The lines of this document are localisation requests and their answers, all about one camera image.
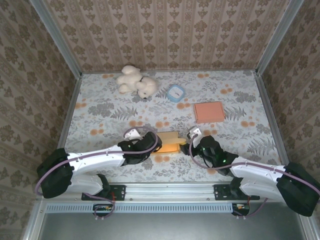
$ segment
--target white teddy bear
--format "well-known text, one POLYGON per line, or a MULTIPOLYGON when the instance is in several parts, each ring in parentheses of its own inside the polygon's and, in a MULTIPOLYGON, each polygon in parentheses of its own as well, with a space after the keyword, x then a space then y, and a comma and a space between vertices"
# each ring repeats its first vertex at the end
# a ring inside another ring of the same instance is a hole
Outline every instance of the white teddy bear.
POLYGON ((122 69, 122 73, 124 75, 119 76, 116 80, 116 83, 120 85, 118 91, 121 94, 137 91, 140 98, 147 99, 158 90, 156 81, 142 76, 139 68, 128 65, 122 69))

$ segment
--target orange sponge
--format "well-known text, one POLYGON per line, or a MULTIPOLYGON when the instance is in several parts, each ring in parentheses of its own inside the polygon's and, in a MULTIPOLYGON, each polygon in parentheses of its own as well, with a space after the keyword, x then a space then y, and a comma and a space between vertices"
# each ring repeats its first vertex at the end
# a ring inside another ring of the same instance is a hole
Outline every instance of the orange sponge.
POLYGON ((225 120, 222 102, 203 102, 194 104, 194 114, 197 124, 217 123, 225 120))
POLYGON ((186 139, 178 137, 177 131, 157 132, 157 135, 162 141, 162 148, 151 154, 178 154, 180 152, 179 144, 186 142, 186 139))

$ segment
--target patterned wallpaper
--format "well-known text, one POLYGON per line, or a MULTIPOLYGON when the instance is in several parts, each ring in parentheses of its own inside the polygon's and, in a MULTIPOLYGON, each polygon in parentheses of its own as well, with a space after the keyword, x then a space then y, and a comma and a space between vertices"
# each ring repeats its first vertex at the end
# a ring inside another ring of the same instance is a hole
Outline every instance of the patterned wallpaper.
POLYGON ((17 240, 36 168, 57 146, 75 79, 27 0, 0 0, 0 239, 17 240))
POLYGON ((45 0, 84 72, 253 69, 288 0, 45 0))
POLYGON ((304 1, 262 78, 289 159, 320 181, 320 0, 304 1))

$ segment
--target gray floor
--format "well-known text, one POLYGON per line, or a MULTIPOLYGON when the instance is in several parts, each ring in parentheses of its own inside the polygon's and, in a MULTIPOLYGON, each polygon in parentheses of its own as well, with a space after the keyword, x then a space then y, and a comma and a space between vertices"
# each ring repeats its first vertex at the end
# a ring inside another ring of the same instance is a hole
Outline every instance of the gray floor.
POLYGON ((298 215, 268 203, 256 216, 230 213, 118 213, 95 220, 88 213, 52 213, 40 240, 304 240, 298 215))

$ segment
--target plush toy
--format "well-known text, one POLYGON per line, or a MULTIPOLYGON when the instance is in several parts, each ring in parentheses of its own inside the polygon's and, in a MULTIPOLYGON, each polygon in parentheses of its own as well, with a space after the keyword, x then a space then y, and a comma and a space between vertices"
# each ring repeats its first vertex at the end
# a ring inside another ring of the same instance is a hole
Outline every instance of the plush toy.
POLYGON ((128 65, 122 69, 122 73, 124 75, 119 76, 116 80, 116 83, 120 85, 118 90, 121 94, 137 91, 140 98, 147 99, 158 90, 156 81, 142 76, 139 68, 128 65))

